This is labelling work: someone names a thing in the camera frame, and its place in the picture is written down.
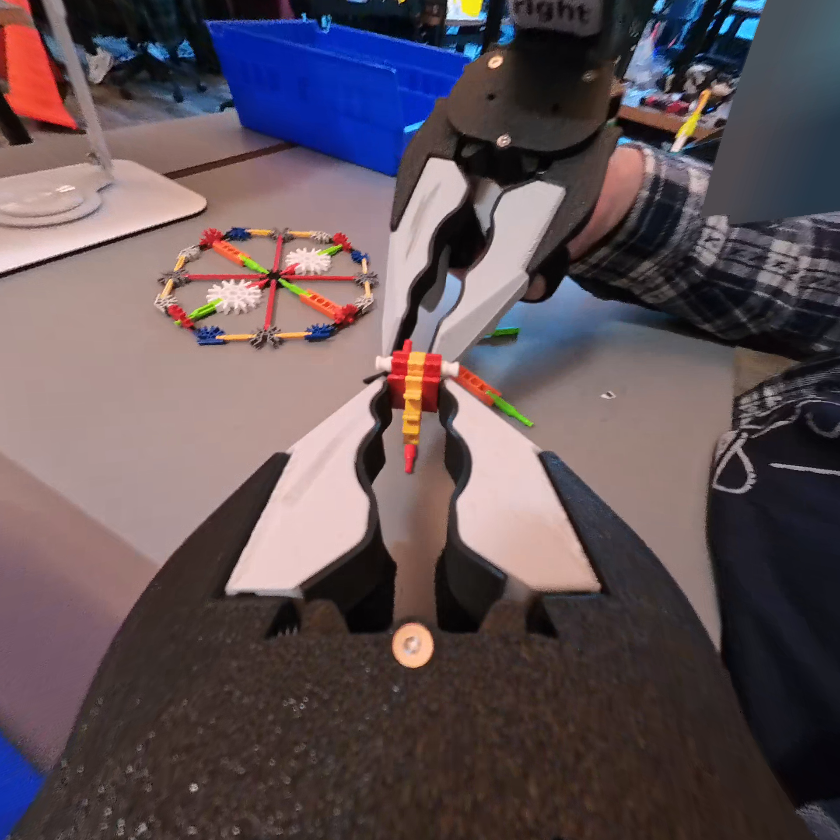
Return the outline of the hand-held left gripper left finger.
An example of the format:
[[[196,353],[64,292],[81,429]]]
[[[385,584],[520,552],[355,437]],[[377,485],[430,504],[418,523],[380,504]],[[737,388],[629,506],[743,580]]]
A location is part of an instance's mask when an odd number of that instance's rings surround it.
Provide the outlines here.
[[[324,419],[287,451],[288,461],[225,586],[226,595],[300,597],[368,529],[371,502],[356,471],[383,381]]]

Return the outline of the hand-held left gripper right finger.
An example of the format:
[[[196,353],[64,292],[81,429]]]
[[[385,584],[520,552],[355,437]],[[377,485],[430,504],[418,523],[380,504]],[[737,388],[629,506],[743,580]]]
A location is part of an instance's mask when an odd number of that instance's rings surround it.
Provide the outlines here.
[[[451,381],[443,385],[439,415],[457,545],[502,573],[517,594],[600,593],[539,447]]]

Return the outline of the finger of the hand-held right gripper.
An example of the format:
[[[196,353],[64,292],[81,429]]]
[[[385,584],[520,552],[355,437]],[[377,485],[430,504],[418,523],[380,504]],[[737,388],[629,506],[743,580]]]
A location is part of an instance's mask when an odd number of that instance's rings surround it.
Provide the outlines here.
[[[561,185],[533,181],[502,192],[490,216],[489,244],[467,271],[460,296],[440,321],[431,351],[456,362],[521,299],[529,265],[563,204]]]
[[[412,336],[444,251],[466,225],[468,194],[467,178],[454,161],[426,162],[389,240],[380,355],[392,355]]]

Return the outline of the red yellow toy block assembly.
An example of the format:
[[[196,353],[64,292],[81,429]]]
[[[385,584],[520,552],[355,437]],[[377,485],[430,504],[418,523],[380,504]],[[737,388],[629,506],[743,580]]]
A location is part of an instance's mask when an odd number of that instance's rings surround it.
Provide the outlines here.
[[[406,456],[415,456],[425,414],[438,412],[440,386],[460,373],[457,362],[446,361],[440,354],[396,350],[389,356],[377,356],[375,369],[385,374],[392,407],[402,409],[402,441]]]

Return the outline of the person's right forearm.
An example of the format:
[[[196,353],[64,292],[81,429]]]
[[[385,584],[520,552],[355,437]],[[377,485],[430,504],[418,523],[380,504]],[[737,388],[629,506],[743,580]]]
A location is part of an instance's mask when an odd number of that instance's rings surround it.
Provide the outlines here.
[[[838,213],[735,225],[704,216],[708,164],[652,149],[643,191],[569,275],[717,340],[804,359],[839,347]]]

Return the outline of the person's right hand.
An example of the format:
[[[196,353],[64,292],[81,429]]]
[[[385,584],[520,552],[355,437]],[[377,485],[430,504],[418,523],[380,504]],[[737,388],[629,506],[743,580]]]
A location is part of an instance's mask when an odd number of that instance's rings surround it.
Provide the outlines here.
[[[568,245],[571,263],[598,248],[623,222],[643,191],[645,168],[640,147],[624,143],[614,151],[590,219]]]

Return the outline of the orange connector with green rod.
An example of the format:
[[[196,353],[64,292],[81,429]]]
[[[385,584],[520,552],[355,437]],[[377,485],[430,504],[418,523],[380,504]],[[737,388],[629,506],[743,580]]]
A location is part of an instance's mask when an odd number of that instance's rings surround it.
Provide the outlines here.
[[[510,404],[501,393],[476,373],[460,364],[458,366],[457,383],[468,393],[479,399],[485,405],[495,408],[500,413],[516,420],[525,427],[533,427],[533,421],[523,415],[514,405]]]

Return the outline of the plain blue plastic bin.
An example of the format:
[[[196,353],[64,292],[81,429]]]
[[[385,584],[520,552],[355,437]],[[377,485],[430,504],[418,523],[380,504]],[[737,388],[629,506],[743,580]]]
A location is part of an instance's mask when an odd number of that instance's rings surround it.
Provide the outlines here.
[[[242,126],[395,175],[469,58],[313,20],[208,21]]]

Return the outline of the colourful toy wheel construction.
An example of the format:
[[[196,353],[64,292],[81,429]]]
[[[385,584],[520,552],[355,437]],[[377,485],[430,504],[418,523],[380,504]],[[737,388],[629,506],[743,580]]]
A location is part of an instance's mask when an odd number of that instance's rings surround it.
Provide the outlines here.
[[[379,278],[367,253],[341,232],[206,228],[158,279],[154,308],[203,347],[278,349],[325,343],[375,305]],[[276,323],[283,293],[320,317],[305,329]]]

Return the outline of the blue plastic bin with tag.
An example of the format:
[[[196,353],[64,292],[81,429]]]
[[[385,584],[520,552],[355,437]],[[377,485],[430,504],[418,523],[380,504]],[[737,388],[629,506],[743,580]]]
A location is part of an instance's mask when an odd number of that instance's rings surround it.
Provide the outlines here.
[[[1,838],[13,831],[44,783],[44,776],[1,733]]]

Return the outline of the orange panel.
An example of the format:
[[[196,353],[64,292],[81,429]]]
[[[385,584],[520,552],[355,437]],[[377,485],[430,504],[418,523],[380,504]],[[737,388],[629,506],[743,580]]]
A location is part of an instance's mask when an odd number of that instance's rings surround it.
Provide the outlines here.
[[[56,73],[31,17],[29,2],[1,2],[2,82],[7,103],[20,118],[76,132],[60,95]]]

